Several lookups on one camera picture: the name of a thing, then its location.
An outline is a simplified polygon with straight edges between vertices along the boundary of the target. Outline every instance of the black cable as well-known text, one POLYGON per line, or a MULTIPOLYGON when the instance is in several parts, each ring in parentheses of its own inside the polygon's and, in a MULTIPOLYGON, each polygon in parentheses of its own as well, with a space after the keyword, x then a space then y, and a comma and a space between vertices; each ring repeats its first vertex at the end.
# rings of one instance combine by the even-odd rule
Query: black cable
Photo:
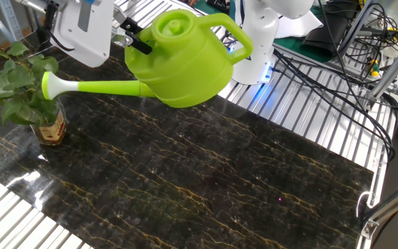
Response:
MULTIPOLYGON (((386 16, 386 15, 385 15, 385 10, 383 9, 383 6, 381 6, 379 3, 374 3, 374 4, 372 4, 372 6, 373 6, 373 5, 378 5, 378 6, 380 6, 381 9, 382 9, 383 15, 386 16)), ((326 23, 326 28, 327 28, 327 30, 328 30, 328 34, 330 35, 330 39, 331 39, 331 41, 332 41, 333 46, 335 47, 335 46, 336 46, 336 43, 335 43, 334 38, 333 38, 333 36, 332 36, 332 33, 331 33, 330 26, 329 26, 328 21, 327 21, 328 19, 327 19, 327 17, 326 17, 325 11, 324 11, 323 8, 322 8, 321 10, 322 10, 323 18, 325 19, 325 23, 326 23)), ((337 58, 339 59, 339 63, 340 63, 340 65, 341 65, 343 74, 345 75, 345 79, 347 79, 348 76, 347 76, 345 67, 344 67, 344 65, 343 65, 343 61, 342 61, 342 58, 341 58, 341 56, 340 56, 340 54, 339 54, 339 52, 338 52, 337 49, 336 49, 336 55, 337 55, 337 58)), ((372 117, 370 117, 370 116, 368 115, 367 111, 366 111, 365 108, 362 106, 362 104, 360 103, 358 97, 355 95, 354 91, 352 90, 349 81, 346 80, 345 82, 346 82, 346 84, 347 84, 347 86, 348 86, 348 89, 349 89, 350 92, 352 93, 352 96, 353 96, 354 99, 356 100, 356 103, 359 105, 360 109, 362 110, 361 113, 362 113, 365 117, 367 117, 367 119, 369 119, 369 121, 371 121, 371 123, 377 128, 377 131, 379 132, 379 134, 380 134, 380 136, 381 136, 382 138, 383 138, 383 137, 386 137, 386 139, 387 139, 386 142, 387 142, 388 145, 389 145, 389 148, 387 147, 387 148, 386 148, 386 151, 387 151, 387 153, 388 153, 388 158, 389 158, 389 160, 392 160, 393 154, 394 154, 394 148, 392 147, 391 137, 388 135, 388 133, 386 132, 386 130, 385 130, 374 118, 372 118, 372 117)))
POLYGON ((71 51, 75 50, 74 48, 67 48, 67 47, 65 47, 64 45, 62 45, 62 43, 58 41, 58 39, 55 37, 55 35, 54 35, 49 29, 48 29, 47 31, 48 31, 48 34, 50 35, 50 37, 53 39, 53 41, 55 41, 56 44, 57 44, 62 50, 65 50, 65 51, 67 51, 67 52, 71 52, 71 51))
MULTIPOLYGON (((290 79, 291 81, 293 81, 293 82, 295 82, 295 83, 297 83, 297 84, 301 84, 301 85, 303 85, 303 86, 307 86, 305 83, 295 80, 293 77, 290 77, 289 75, 287 75, 286 73, 284 73, 284 72, 282 72, 282 71, 280 71, 280 70, 278 70, 278 69, 274 69, 274 72, 283 74, 285 77, 287 77, 288 79, 290 79)), ((320 90, 323 91, 323 89, 322 89, 321 87, 319 87, 319 86, 314 86, 314 88, 317 88, 317 89, 320 89, 320 90)), ((331 89, 331 91, 333 91, 333 92, 335 92, 335 93, 338 93, 338 94, 345 94, 345 95, 352 96, 351 93, 345 93, 345 92, 343 92, 343 91, 338 91, 338 90, 334 90, 334 89, 331 89)), ((361 98, 361 99, 364 99, 364 100, 372 101, 371 99, 369 99, 369 98, 367 98, 367 97, 362 97, 362 96, 357 96, 357 97, 358 97, 358 98, 361 98)), ((397 103, 397 102, 396 102, 396 104, 390 104, 390 103, 388 103, 388 104, 379 103, 379 104, 382 105, 382 106, 385 106, 385 107, 390 107, 390 108, 392 108, 392 109, 394 109, 394 110, 398 110, 398 103, 397 103)))
MULTIPOLYGON (((338 70, 336 70, 336 69, 329 68, 329 67, 326 67, 326 66, 321 66, 321 65, 318 65, 318 64, 309 64, 309 63, 306 63, 306 62, 301 62, 301 61, 299 61, 299 60, 297 60, 297 59, 293 59, 293 58, 290 58, 290 60, 293 60, 293 61, 295 61, 295 62, 304 64, 304 65, 314 66, 314 67, 322 68, 322 69, 324 69, 324 70, 328 70, 328 71, 330 71, 330 72, 336 73, 342 80, 345 79, 345 77, 343 76, 342 72, 340 72, 340 71, 338 71, 338 70)), ((354 78, 351 77, 351 76, 348 76, 348 79, 349 79, 350 82, 353 82, 353 83, 358 84, 358 85, 373 84, 373 83, 376 83, 376 82, 379 81, 379 80, 373 80, 373 81, 369 81, 369 82, 361 82, 361 81, 359 81, 359 80, 354 79, 354 78)))
POLYGON ((364 64, 364 65, 367 65, 367 64, 368 64, 367 62, 361 62, 361 61, 359 61, 358 59, 354 58, 352 55, 349 55, 349 54, 345 54, 345 55, 346 55, 346 57, 349 57, 350 59, 352 59, 353 61, 355 61, 355 62, 357 62, 357 63, 364 64))
MULTIPOLYGON (((321 93, 319 93, 318 91, 316 91, 316 87, 312 86, 311 84, 307 83, 306 80, 304 80, 304 76, 306 76, 306 74, 304 74, 302 71, 300 71, 297 67, 295 67, 290 61, 287 60, 287 58, 285 56, 283 56, 282 54, 280 54, 277 50, 274 50, 274 54, 275 56, 277 56, 277 58, 293 73, 297 76, 298 79, 300 79, 306 86, 310 87, 322 100, 324 100, 325 102, 327 102, 334 110, 338 111, 341 115, 347 117, 348 119, 351 120, 351 122, 355 123, 356 125, 359 125, 360 127, 364 128, 366 131, 369 131, 372 135, 380 138, 383 140, 383 142, 386 145, 386 140, 379 134, 375 133, 374 131, 372 131, 371 129, 367 128, 365 125, 361 124, 360 122, 356 121, 354 118, 350 117, 348 114, 346 114, 345 112, 343 112, 342 110, 340 110, 338 107, 334 106, 331 104, 331 101, 327 100, 325 97, 323 97, 323 95, 321 93)), ((335 95, 336 97, 340 98, 341 100, 343 100, 344 102, 346 102, 347 104, 349 104, 352 108, 356 109, 357 111, 361 111, 359 110, 359 108, 351 103, 351 101, 349 101, 348 99, 346 99, 345 97, 335 93, 332 89, 329 89, 326 86, 323 86, 322 84, 316 82, 315 80, 311 79, 313 82, 313 84, 317 85, 318 88, 317 89, 321 89, 324 91, 327 91, 329 93, 331 93, 332 95, 335 95)))

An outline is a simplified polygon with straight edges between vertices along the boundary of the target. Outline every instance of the watering can spout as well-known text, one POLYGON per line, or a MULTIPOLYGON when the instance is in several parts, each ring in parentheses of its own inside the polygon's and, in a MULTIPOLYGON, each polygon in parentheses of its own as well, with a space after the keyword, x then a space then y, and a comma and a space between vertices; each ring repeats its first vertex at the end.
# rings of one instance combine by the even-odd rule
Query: watering can spout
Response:
POLYGON ((68 91, 156 97, 152 90, 139 80, 76 82, 62 80, 51 72, 44 73, 41 87, 46 100, 52 100, 59 94, 68 91))

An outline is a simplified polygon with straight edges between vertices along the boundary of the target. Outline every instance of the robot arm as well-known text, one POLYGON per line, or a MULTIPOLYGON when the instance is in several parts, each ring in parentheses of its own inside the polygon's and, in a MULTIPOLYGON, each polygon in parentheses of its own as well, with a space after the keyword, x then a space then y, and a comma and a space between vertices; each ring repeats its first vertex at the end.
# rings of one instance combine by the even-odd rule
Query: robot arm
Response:
POLYGON ((298 19, 306 14, 313 0, 262 0, 265 5, 277 11, 279 14, 290 19, 298 19))
POLYGON ((254 51, 250 57, 234 65, 233 80, 242 84, 269 81, 273 43, 279 27, 278 14, 297 19, 306 14, 314 0, 236 0, 236 23, 252 39, 254 51))

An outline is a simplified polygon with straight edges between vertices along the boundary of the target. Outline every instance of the metal clamp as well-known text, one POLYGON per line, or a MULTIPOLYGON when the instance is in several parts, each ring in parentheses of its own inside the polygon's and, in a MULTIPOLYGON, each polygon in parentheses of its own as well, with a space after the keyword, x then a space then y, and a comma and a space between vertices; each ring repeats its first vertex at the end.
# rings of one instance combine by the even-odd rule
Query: metal clamp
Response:
POLYGON ((371 239, 379 224, 374 221, 368 221, 362 229, 361 235, 367 239, 371 239))
POLYGON ((115 6, 115 13, 113 14, 113 17, 117 22, 120 23, 120 27, 125 30, 125 33, 123 35, 114 35, 112 38, 113 42, 121 42, 126 46, 132 46, 144 53, 145 55, 151 53, 153 49, 136 36, 139 32, 144 30, 143 28, 138 26, 138 23, 136 21, 134 21, 130 17, 125 17, 124 12, 122 12, 122 10, 118 6, 115 6))

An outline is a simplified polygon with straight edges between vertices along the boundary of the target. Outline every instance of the watering can handle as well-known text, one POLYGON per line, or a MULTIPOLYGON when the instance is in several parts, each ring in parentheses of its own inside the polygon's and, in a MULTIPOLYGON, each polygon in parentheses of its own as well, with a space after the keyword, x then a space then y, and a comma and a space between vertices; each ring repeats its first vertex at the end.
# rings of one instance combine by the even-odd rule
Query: watering can handle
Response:
POLYGON ((211 28, 224 26, 243 45, 243 48, 228 53, 230 62, 234 65, 253 53, 253 42, 245 32, 226 14, 206 15, 198 19, 201 25, 211 28))

